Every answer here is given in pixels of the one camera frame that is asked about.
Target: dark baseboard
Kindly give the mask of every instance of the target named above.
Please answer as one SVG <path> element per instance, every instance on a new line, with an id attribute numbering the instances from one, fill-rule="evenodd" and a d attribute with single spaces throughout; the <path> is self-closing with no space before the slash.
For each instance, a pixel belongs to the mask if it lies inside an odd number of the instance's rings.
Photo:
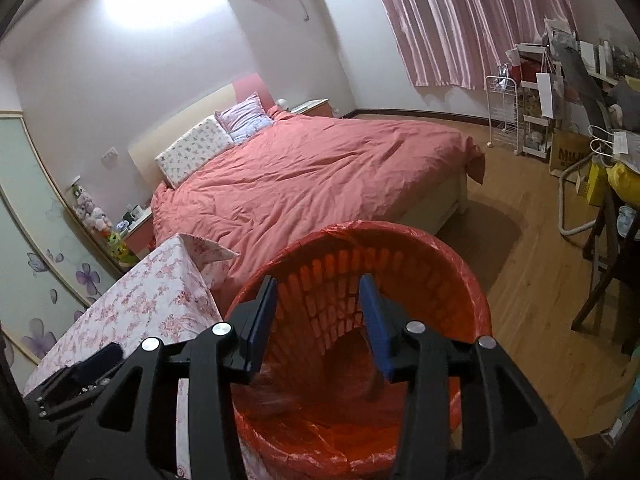
<path id="1" fill-rule="evenodd" d="M 446 112 L 430 112 L 426 110 L 397 110 L 387 108 L 356 108 L 353 112 L 343 115 L 345 119 L 351 119 L 359 114 L 372 114 L 372 115 L 404 115 L 409 117 L 425 117 L 428 119 L 442 119 L 446 121 L 458 121 L 460 123 L 480 124 L 481 126 L 488 126 L 489 119 L 482 117 L 473 117 L 469 115 L 461 114 L 449 114 Z"/>

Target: bed frame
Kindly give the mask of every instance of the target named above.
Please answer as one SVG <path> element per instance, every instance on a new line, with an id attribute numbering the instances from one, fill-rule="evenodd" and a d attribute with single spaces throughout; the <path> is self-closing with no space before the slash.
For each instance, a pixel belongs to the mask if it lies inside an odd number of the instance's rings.
<path id="1" fill-rule="evenodd" d="M 134 142 L 129 147 L 129 155 L 148 186 L 156 189 L 164 179 L 156 165 L 159 153 L 164 152 L 181 135 L 216 110 L 225 110 L 253 92 L 258 92 L 265 110 L 274 105 L 260 76 L 253 74 L 207 95 Z M 465 210 L 466 174 L 463 170 L 431 189 L 398 222 L 436 234 L 453 213 Z"/>

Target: silver screw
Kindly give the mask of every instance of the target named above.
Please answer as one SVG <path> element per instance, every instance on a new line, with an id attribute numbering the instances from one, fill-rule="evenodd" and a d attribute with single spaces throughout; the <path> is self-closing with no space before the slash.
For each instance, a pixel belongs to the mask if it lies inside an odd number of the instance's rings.
<path id="1" fill-rule="evenodd" d="M 406 330 L 412 334 L 421 334 L 426 330 L 426 327 L 424 323 L 420 321 L 410 321 L 406 324 Z"/>
<path id="2" fill-rule="evenodd" d="M 225 323 L 224 321 L 222 321 L 212 326 L 211 331 L 215 335 L 227 335 L 229 332 L 231 332 L 231 325 L 229 325 L 229 323 Z"/>
<path id="3" fill-rule="evenodd" d="M 160 346 L 160 340 L 155 338 L 155 337 L 147 337 L 142 342 L 142 349 L 147 351 L 147 352 L 152 352 L 153 350 L 155 350 L 159 346 Z"/>
<path id="4" fill-rule="evenodd" d="M 478 339 L 478 344 L 482 348 L 486 348 L 487 350 L 493 350 L 498 346 L 496 340 L 490 335 L 483 335 L 480 339 Z"/>

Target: light switch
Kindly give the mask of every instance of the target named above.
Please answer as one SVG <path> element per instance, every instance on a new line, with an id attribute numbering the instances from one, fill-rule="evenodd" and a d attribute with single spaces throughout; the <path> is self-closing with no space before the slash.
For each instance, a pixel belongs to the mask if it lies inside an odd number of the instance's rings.
<path id="1" fill-rule="evenodd" d="M 113 160 L 118 156 L 118 151 L 115 148 L 109 148 L 107 153 L 102 156 L 102 160 Z"/>

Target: red plastic basket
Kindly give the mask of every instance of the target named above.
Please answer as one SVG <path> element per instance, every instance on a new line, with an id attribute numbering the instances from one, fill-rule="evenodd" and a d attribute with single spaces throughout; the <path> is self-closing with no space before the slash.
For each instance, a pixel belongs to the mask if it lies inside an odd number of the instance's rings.
<path id="1" fill-rule="evenodd" d="M 358 303 L 366 272 L 412 319 L 446 337 L 473 342 L 492 333 L 478 280 L 425 232 L 351 222 L 289 246 L 231 307 L 254 298 L 265 275 L 278 281 L 267 373 L 234 389 L 238 433 L 277 476 L 358 478 L 393 464 L 406 385 L 385 383 L 374 369 Z M 450 426 L 459 424 L 460 390 L 452 380 Z"/>

